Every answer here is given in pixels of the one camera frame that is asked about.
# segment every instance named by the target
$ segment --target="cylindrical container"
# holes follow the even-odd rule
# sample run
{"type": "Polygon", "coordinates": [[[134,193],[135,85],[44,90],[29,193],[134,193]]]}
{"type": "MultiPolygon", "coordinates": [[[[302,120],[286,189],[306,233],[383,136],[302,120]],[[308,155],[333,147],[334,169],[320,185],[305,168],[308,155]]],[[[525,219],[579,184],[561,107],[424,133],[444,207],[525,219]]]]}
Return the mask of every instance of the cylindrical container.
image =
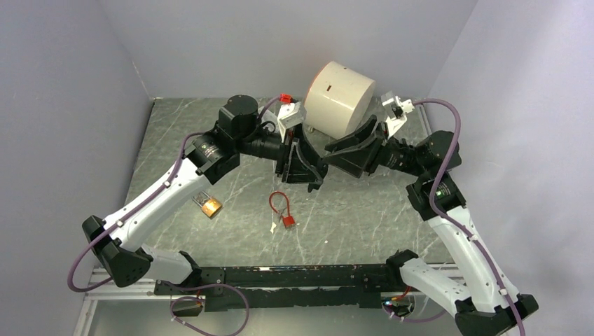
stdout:
{"type": "Polygon", "coordinates": [[[305,98],[305,123],[334,139],[355,131],[373,96],[375,81],[336,62],[314,78],[305,98]]]}

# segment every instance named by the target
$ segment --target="white metal frame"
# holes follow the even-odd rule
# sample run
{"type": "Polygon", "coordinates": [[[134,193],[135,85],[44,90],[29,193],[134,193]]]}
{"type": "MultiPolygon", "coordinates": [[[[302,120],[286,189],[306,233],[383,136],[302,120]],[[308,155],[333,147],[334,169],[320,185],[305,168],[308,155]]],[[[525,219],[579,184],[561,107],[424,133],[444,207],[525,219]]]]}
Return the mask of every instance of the white metal frame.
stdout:
{"type": "MultiPolygon", "coordinates": [[[[454,264],[430,264],[430,267],[435,269],[440,274],[449,277],[457,283],[463,283],[464,279],[462,274],[458,270],[458,267],[454,264]]],[[[97,282],[105,279],[109,276],[107,271],[103,268],[97,268],[93,270],[89,285],[96,284],[97,282]]],[[[97,305],[101,301],[162,301],[162,300],[173,300],[180,296],[166,296],[166,295],[155,295],[153,290],[155,289],[156,280],[153,279],[140,279],[135,284],[119,288],[113,282],[106,283],[105,285],[94,289],[85,294],[83,300],[83,307],[81,313],[78,316],[78,322],[74,328],[74,336],[88,336],[91,328],[91,324],[95,317],[97,305]]],[[[402,292],[389,292],[382,293],[383,298],[390,296],[401,295],[402,292]]],[[[418,298],[424,297],[425,295],[421,292],[413,292],[409,295],[417,295],[418,298]]]]}

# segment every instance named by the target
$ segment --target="gray marble surface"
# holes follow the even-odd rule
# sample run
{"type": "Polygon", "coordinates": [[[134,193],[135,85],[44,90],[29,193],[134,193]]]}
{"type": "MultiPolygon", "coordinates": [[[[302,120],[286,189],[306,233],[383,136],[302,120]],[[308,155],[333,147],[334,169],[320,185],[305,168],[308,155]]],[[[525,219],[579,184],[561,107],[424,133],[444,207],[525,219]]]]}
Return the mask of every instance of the gray marble surface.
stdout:
{"type": "MultiPolygon", "coordinates": [[[[259,99],[263,105],[267,99],[259,99]]],[[[158,99],[148,122],[127,202],[138,196],[173,163],[185,134],[209,130],[226,99],[158,99]]],[[[378,99],[367,115],[381,114],[378,99]]],[[[420,113],[397,133],[416,144],[426,137],[420,113]]],[[[308,134],[314,147],[332,139],[308,134]]],[[[224,204],[210,220],[192,201],[181,206],[149,237],[159,249],[187,251],[202,266],[320,265],[383,263],[398,249],[416,251],[428,263],[451,257],[437,235],[424,224],[406,198],[415,178],[379,167],[372,176],[353,178],[330,167],[320,190],[287,185],[274,175],[272,161],[243,155],[241,166],[208,190],[224,204]],[[273,213],[268,196],[285,192],[298,226],[271,233],[273,213]]]]}

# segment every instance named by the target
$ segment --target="red clip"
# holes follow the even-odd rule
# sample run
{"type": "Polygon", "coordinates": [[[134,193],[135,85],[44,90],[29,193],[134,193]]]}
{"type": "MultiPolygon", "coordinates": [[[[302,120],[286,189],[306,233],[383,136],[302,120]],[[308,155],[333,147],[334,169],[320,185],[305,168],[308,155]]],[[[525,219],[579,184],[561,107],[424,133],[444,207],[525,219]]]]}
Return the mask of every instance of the red clip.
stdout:
{"type": "Polygon", "coordinates": [[[291,95],[290,95],[290,94],[281,93],[281,94],[280,94],[280,99],[279,99],[279,100],[280,100],[282,103],[285,103],[285,104],[290,104],[292,99],[293,99],[293,98],[291,97],[291,95]]]}
{"type": "Polygon", "coordinates": [[[285,229],[290,228],[291,226],[295,225],[295,218],[293,216],[288,215],[282,218],[282,224],[284,225],[285,229]]]}

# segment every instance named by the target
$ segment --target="purple cable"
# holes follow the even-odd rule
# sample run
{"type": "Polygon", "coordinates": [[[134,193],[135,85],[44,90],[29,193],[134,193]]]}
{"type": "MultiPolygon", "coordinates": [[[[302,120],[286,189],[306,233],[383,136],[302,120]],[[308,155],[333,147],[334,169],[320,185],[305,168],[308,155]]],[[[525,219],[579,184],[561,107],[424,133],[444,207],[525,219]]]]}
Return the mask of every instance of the purple cable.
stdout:
{"type": "MultiPolygon", "coordinates": [[[[171,171],[171,174],[169,175],[169,177],[167,177],[167,182],[171,183],[171,181],[173,181],[173,179],[175,179],[176,174],[179,172],[179,168],[181,167],[181,161],[184,160],[184,150],[186,149],[186,143],[188,142],[188,140],[191,137],[195,137],[195,136],[201,135],[201,134],[204,134],[204,132],[190,133],[190,134],[186,135],[184,137],[184,139],[181,141],[181,148],[179,149],[179,154],[177,155],[177,159],[175,160],[175,163],[173,164],[173,169],[171,171]]],[[[140,204],[138,204],[132,210],[130,210],[130,212],[128,212],[124,216],[122,216],[122,218],[120,218],[119,220],[122,222],[125,222],[127,219],[129,219],[135,213],[137,213],[140,209],[144,208],[148,203],[150,203],[152,200],[154,200],[155,197],[159,196],[159,194],[165,189],[166,189],[165,185],[163,185],[163,184],[160,185],[159,188],[157,188],[157,190],[155,190],[144,201],[140,202],[140,204]]],[[[109,278],[107,278],[105,280],[101,280],[99,283],[96,283],[89,287],[85,287],[85,288],[76,287],[76,285],[74,285],[74,272],[76,272],[78,265],[81,263],[81,261],[83,260],[85,255],[89,251],[91,251],[91,249],[95,245],[97,245],[97,243],[99,241],[101,241],[101,239],[103,239],[107,235],[111,234],[117,228],[118,228],[118,226],[116,224],[113,224],[111,227],[109,227],[107,230],[103,231],[100,235],[98,235],[95,239],[93,239],[87,245],[87,247],[85,247],[85,249],[78,256],[76,256],[76,259],[74,260],[74,262],[72,263],[72,266],[70,267],[70,270],[68,271],[67,283],[68,283],[68,288],[70,288],[71,291],[77,292],[77,293],[88,292],[88,291],[92,291],[93,289],[99,288],[100,286],[103,286],[104,284],[110,282],[111,276],[109,278]]]]}
{"type": "Polygon", "coordinates": [[[268,103],[266,103],[266,105],[264,105],[264,107],[262,108],[262,111],[260,111],[260,114],[258,114],[258,118],[256,120],[257,121],[262,120],[264,113],[266,113],[266,111],[278,100],[280,100],[280,96],[276,96],[276,97],[272,98],[271,100],[269,100],[268,103]]]}
{"type": "MultiPolygon", "coordinates": [[[[231,289],[232,291],[236,292],[242,298],[243,303],[245,304],[245,320],[243,321],[243,324],[241,325],[241,327],[239,329],[237,329],[237,331],[235,331],[229,335],[226,335],[226,336],[238,335],[240,332],[243,331],[243,329],[247,325],[247,320],[249,320],[249,303],[247,302],[247,297],[245,297],[244,293],[242,293],[239,289],[237,289],[233,286],[229,286],[224,283],[213,283],[210,285],[204,285],[204,286],[198,286],[198,287],[192,287],[192,288],[179,287],[179,286],[176,286],[173,283],[170,283],[168,281],[163,281],[163,283],[167,284],[168,286],[170,286],[172,288],[177,289],[178,291],[184,291],[184,292],[201,291],[202,289],[215,288],[215,287],[223,287],[223,288],[231,289]]],[[[180,301],[202,302],[201,299],[199,299],[197,297],[193,297],[193,296],[183,296],[183,297],[179,297],[179,298],[173,300],[170,305],[170,314],[172,317],[172,321],[176,321],[177,323],[180,323],[181,325],[186,326],[186,327],[190,328],[191,330],[196,331],[197,333],[203,334],[204,336],[216,336],[216,335],[210,334],[208,332],[205,332],[202,329],[196,328],[194,325],[189,324],[189,323],[185,322],[184,320],[182,320],[181,318],[175,316],[175,313],[173,312],[173,307],[176,303],[178,303],[180,301]]]]}
{"type": "MultiPolygon", "coordinates": [[[[390,316],[390,318],[392,317],[392,314],[388,311],[388,309],[386,309],[386,306],[382,306],[382,309],[384,309],[384,312],[386,312],[386,314],[388,314],[390,316]]],[[[427,323],[427,322],[431,322],[431,321],[435,321],[436,319],[439,319],[440,317],[442,317],[444,314],[446,313],[445,309],[442,309],[439,313],[428,317],[428,318],[401,318],[401,322],[404,323],[427,323]]]]}
{"type": "MultiPolygon", "coordinates": [[[[450,143],[448,152],[445,154],[443,162],[441,163],[441,166],[439,167],[439,170],[437,171],[437,176],[435,176],[435,181],[433,182],[433,185],[431,186],[431,192],[429,193],[429,204],[431,205],[431,209],[433,209],[433,211],[436,214],[438,214],[440,217],[450,221],[455,227],[460,229],[468,238],[471,238],[473,236],[473,234],[472,234],[472,232],[470,232],[470,230],[468,230],[463,224],[459,223],[454,218],[449,217],[446,213],[444,213],[442,210],[440,210],[437,207],[437,205],[435,204],[435,194],[437,192],[437,188],[439,187],[439,184],[441,183],[441,179],[443,178],[443,175],[446,173],[446,170],[448,169],[448,165],[450,164],[450,159],[452,158],[452,156],[454,154],[456,145],[458,143],[458,139],[460,137],[460,124],[461,124],[460,114],[458,113],[458,110],[452,104],[448,103],[445,100],[441,100],[441,99],[434,99],[434,98],[421,99],[421,100],[414,101],[413,105],[417,106],[417,105],[422,105],[422,104],[426,104],[426,103],[433,103],[433,104],[438,104],[438,105],[447,107],[450,111],[452,111],[452,114],[454,115],[454,119],[455,119],[454,136],[452,137],[452,142],[450,143]]],[[[481,254],[483,254],[483,257],[485,257],[485,259],[487,260],[487,264],[489,264],[489,268],[491,269],[491,272],[495,276],[497,285],[499,286],[499,288],[504,290],[505,285],[503,284],[503,279],[501,278],[501,275],[497,271],[497,268],[495,267],[495,263],[493,262],[493,259],[489,256],[489,253],[487,253],[487,250],[485,249],[485,247],[478,240],[474,240],[473,242],[476,245],[476,248],[478,248],[478,250],[481,252],[481,254]]],[[[506,294],[503,296],[511,308],[513,317],[516,319],[516,323],[518,324],[518,329],[520,331],[520,336],[525,336],[526,332],[524,330],[524,323],[522,322],[522,317],[520,316],[520,313],[518,312],[518,308],[516,308],[516,305],[513,303],[513,300],[511,299],[511,296],[509,294],[506,294]]]]}

